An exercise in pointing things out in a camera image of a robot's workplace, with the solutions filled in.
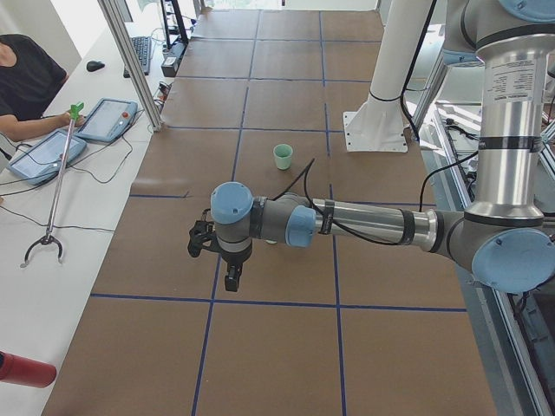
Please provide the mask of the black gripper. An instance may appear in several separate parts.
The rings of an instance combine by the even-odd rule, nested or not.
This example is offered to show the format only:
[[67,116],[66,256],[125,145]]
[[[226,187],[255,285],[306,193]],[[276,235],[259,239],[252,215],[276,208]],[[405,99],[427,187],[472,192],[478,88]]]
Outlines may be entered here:
[[252,254],[252,247],[247,247],[241,251],[231,252],[222,250],[222,259],[226,262],[225,290],[238,291],[241,277],[241,269]]

